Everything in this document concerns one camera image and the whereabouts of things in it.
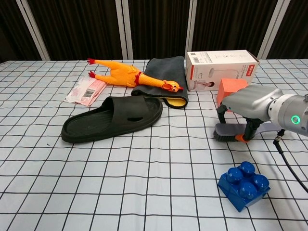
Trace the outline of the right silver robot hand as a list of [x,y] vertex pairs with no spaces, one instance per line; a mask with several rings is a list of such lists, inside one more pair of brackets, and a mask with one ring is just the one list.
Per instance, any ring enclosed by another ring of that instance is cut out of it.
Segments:
[[[249,142],[259,133],[280,131],[280,126],[270,123],[269,111],[271,103],[281,96],[281,89],[249,85],[225,97],[217,108],[219,123],[215,125],[215,140]],[[224,115],[228,110],[241,115],[246,123],[227,124]]]

